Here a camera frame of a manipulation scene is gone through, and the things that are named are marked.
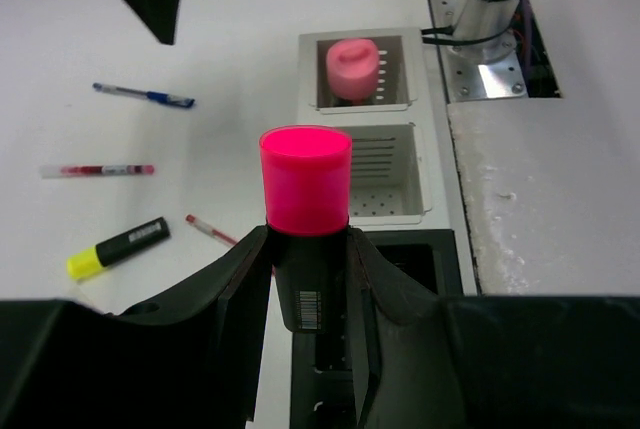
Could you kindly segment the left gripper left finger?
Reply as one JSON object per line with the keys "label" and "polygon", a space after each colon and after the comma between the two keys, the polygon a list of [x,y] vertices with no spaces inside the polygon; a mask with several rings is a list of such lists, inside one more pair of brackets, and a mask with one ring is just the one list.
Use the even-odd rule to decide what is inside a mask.
{"label": "left gripper left finger", "polygon": [[255,416],[271,265],[259,226],[224,256],[114,315],[1,304],[5,428],[242,428]]}

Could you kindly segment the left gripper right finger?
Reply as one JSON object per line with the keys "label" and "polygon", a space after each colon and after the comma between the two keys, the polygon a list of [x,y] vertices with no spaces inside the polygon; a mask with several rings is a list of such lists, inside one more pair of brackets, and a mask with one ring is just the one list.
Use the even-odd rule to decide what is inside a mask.
{"label": "left gripper right finger", "polygon": [[361,428],[635,428],[639,301],[440,296],[347,233]]}

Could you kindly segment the yellow black highlighter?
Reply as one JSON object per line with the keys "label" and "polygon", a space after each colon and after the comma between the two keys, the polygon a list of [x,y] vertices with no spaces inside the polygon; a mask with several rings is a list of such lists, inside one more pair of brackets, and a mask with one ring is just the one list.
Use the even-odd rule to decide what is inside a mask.
{"label": "yellow black highlighter", "polygon": [[167,221],[159,217],[70,257],[67,272],[74,281],[87,280],[169,238]]}

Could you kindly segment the pink tape roll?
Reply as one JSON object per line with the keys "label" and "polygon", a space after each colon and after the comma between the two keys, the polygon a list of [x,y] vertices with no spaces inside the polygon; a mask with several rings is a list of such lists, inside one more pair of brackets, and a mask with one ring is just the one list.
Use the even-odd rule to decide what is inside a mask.
{"label": "pink tape roll", "polygon": [[352,102],[368,99],[378,84],[380,55],[371,39],[343,39],[326,55],[327,81],[331,92]]}

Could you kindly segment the pink black highlighter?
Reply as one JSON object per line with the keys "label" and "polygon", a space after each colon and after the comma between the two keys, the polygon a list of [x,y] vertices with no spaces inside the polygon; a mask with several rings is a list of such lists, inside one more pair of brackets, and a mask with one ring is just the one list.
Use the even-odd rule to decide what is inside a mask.
{"label": "pink black highlighter", "polygon": [[352,138],[284,126],[259,141],[271,264],[284,324],[322,333],[337,310],[349,225]]}

